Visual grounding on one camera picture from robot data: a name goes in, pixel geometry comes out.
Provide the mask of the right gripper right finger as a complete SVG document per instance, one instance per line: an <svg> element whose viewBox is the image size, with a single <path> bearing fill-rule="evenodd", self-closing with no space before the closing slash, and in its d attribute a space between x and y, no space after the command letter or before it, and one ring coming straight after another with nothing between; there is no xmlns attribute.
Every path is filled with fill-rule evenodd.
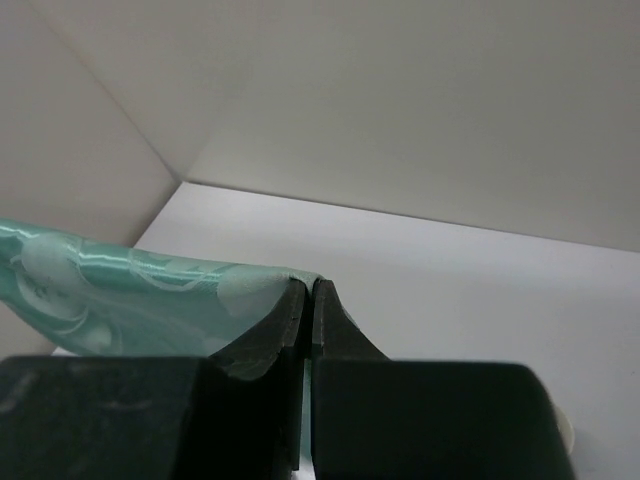
<svg viewBox="0 0 640 480"><path fill-rule="evenodd" d="M335 284L313 289L309 357L309 442L316 473L366 473L375 451L368 397L375 369L389 361L344 309Z"/></svg>

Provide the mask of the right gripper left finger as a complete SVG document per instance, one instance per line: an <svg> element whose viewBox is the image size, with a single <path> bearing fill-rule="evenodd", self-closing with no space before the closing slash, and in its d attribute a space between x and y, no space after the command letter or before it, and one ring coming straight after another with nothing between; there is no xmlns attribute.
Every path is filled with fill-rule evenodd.
<svg viewBox="0 0 640 480"><path fill-rule="evenodd" d="M226 375L223 428L249 473L299 468L305 285L290 281L273 309L211 356Z"/></svg>

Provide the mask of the teal satin placemat cloth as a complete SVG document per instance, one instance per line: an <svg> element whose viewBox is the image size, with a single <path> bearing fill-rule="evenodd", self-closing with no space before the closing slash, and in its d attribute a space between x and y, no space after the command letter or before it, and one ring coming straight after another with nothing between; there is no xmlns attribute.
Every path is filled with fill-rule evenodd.
<svg viewBox="0 0 640 480"><path fill-rule="evenodd" d="M62 349L1 364L5 479L286 479L249 473L223 428L211 356L305 285L299 468L311 462L309 357L321 276L155 254L1 224L1 300Z"/></svg>

